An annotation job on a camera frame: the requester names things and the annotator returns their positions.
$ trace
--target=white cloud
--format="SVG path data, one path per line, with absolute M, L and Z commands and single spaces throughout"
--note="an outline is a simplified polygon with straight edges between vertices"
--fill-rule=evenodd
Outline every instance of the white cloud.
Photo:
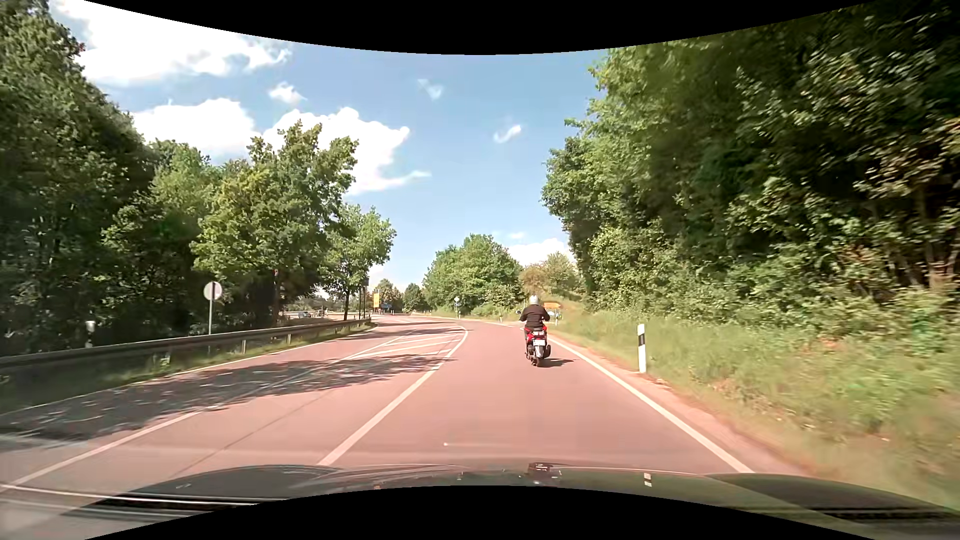
M 357 181 L 350 187 L 349 194 L 359 194 L 365 191 L 382 191 L 391 187 L 407 184 L 417 178 L 426 178 L 430 173 L 415 170 L 406 175 L 388 178 L 383 175 L 382 169 L 394 162 L 394 151 L 410 135 L 410 128 L 406 126 L 391 129 L 380 122 L 365 122 L 360 119 L 360 113 L 349 107 L 340 109 L 335 114 L 317 116 L 311 112 L 291 110 L 284 114 L 273 126 L 263 134 L 263 138 L 278 148 L 283 139 L 277 130 L 293 126 L 297 120 L 303 122 L 303 128 L 309 129 L 318 122 L 324 125 L 318 143 L 322 148 L 327 147 L 330 141 L 349 136 L 358 141 L 354 156 L 357 164 L 352 174 Z
M 358 141 L 354 153 L 357 164 L 351 171 L 356 182 L 348 194 L 381 191 L 430 176 L 421 170 L 397 177 L 385 176 L 382 170 L 394 162 L 394 152 L 410 135 L 410 129 L 391 129 L 380 122 L 363 121 L 360 113 L 350 108 L 320 116 L 292 110 L 263 134 L 254 129 L 252 117 L 240 103 L 228 98 L 210 99 L 196 106 L 169 103 L 133 114 L 134 125 L 147 140 L 172 138 L 192 144 L 215 159 L 246 156 L 251 137 L 257 135 L 278 149 L 283 139 L 277 130 L 293 126 L 298 119 L 302 120 L 304 129 L 323 123 L 318 137 L 321 148 L 327 148 L 331 140 L 341 136 Z
M 498 143 L 504 143 L 508 140 L 514 138 L 515 136 L 520 135 L 520 125 L 516 124 L 513 128 L 510 128 L 506 133 L 497 132 L 493 134 L 493 141 Z
M 243 156 L 253 136 L 253 118 L 240 102 L 208 99 L 195 106 L 161 105 L 135 112 L 133 125 L 148 141 L 175 139 L 196 146 L 212 158 Z
M 86 51 L 79 62 L 96 83 L 130 86 L 174 75 L 224 77 L 237 61 L 248 71 L 285 61 L 282 41 L 244 36 L 126 12 L 85 0 L 55 0 L 54 9 L 82 22 Z
M 440 96 L 444 95 L 444 87 L 441 85 L 431 85 L 430 81 L 426 79 L 417 79 L 417 83 L 421 88 L 426 90 L 428 96 L 432 101 L 437 101 L 440 99 Z
M 574 261 L 570 249 L 557 238 L 548 238 L 543 240 L 543 242 L 534 244 L 517 244 L 507 248 L 507 251 L 523 266 L 535 262 L 543 262 L 546 260 L 546 256 L 557 252 L 566 255 L 571 262 Z
M 296 105 L 300 101 L 305 100 L 299 92 L 294 90 L 293 86 L 287 84 L 286 82 L 280 83 L 279 85 L 274 86 L 270 92 L 270 97 L 286 103 L 287 105 Z

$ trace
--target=grassy roadside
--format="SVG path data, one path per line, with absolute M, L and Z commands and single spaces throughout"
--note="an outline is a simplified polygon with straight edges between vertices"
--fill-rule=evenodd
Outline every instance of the grassy roadside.
M 904 343 L 564 307 L 551 332 L 631 369 L 645 324 L 651 377 L 813 474 L 960 508 L 960 341 L 918 359 Z
M 174 356 L 167 363 L 135 359 L 134 361 L 105 361 L 94 364 L 61 366 L 55 369 L 37 369 L 33 373 L 28 372 L 27 377 L 41 379 L 42 384 L 33 384 L 28 388 L 14 386 L 5 389 L 4 392 L 0 393 L 0 414 L 28 406 L 82 396 L 91 392 L 109 390 L 144 380 L 167 377 L 187 370 L 321 343 L 374 327 L 376 327 L 375 323 L 368 323 L 352 329 L 324 331 L 312 337 L 294 337 L 289 344 L 285 338 L 278 339 L 272 343 L 248 346 L 247 351 L 243 354 L 224 351 L 208 355 L 205 347 L 199 347 L 197 350 L 186 351 L 179 357 Z

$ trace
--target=scooter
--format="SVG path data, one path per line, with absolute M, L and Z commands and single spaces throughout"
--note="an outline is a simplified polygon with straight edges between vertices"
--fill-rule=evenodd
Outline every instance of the scooter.
M 526 332 L 527 359 L 530 363 L 541 367 L 543 361 L 550 357 L 550 345 L 546 342 L 546 324 L 539 330 L 523 329 Z

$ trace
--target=car hood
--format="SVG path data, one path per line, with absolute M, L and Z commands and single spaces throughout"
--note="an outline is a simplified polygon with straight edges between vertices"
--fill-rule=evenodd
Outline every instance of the car hood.
M 871 488 L 786 475 L 693 475 L 672 471 L 530 462 L 473 467 L 393 464 L 351 468 L 262 465 L 200 473 L 120 495 L 36 490 L 68 515 L 167 521 L 212 510 L 351 491 L 428 486 L 527 486 L 625 493 L 769 515 L 869 538 L 960 535 L 960 513 Z

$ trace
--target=black border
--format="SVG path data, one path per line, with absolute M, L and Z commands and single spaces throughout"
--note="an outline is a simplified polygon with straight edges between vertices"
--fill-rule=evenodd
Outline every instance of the black border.
M 587 51 L 708 36 L 869 2 L 390 4 L 104 2 L 239 34 L 352 49 L 453 55 Z

